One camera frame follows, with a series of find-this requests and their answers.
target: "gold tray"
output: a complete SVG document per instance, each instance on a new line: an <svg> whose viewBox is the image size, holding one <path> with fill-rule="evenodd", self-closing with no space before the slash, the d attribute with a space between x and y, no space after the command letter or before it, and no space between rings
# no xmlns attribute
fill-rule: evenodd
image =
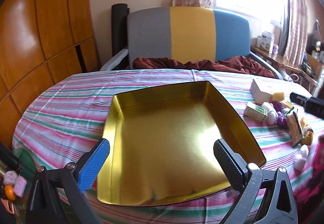
<svg viewBox="0 0 324 224"><path fill-rule="evenodd" d="M116 94L103 138L111 149L97 197L107 204L166 205L229 187L213 154L219 138L246 162L266 162L243 120L208 81Z"/></svg>

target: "blue gripper pad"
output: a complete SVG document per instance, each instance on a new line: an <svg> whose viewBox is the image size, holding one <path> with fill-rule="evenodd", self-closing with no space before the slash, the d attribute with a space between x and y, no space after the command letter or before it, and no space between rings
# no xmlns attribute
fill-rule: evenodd
<svg viewBox="0 0 324 224"><path fill-rule="evenodd" d="M90 152L83 154L79 159L77 162L77 171L79 172L76 180L81 193L91 188L109 152L109 141L102 138Z"/></svg>

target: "yellow sponge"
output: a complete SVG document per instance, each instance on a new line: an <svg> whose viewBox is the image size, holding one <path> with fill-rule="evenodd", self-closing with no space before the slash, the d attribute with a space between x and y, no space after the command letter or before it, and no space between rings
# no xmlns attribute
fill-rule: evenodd
<svg viewBox="0 0 324 224"><path fill-rule="evenodd" d="M281 102L285 99L285 94L283 91L271 93L270 102Z"/></svg>

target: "maroon blanket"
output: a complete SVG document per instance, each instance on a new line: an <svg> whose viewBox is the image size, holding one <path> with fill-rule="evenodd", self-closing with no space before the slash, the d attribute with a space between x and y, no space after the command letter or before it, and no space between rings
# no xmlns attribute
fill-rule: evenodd
<svg viewBox="0 0 324 224"><path fill-rule="evenodd" d="M218 60L213 63L210 60L199 60L196 62L187 62L183 64L177 60L169 58L142 58L138 57L133 61L134 69L195 69L195 70L211 70L235 72L244 74L253 74L257 76L275 78L273 73L263 67L258 62L245 58L243 56L235 56L225 61Z"/></svg>

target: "orange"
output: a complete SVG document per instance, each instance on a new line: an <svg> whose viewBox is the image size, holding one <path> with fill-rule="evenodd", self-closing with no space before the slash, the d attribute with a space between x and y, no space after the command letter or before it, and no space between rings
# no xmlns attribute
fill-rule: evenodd
<svg viewBox="0 0 324 224"><path fill-rule="evenodd" d="M16 200L16 194L14 193L14 188L12 186L9 186L9 185L5 186L4 193L9 200L11 200L11 201Z"/></svg>

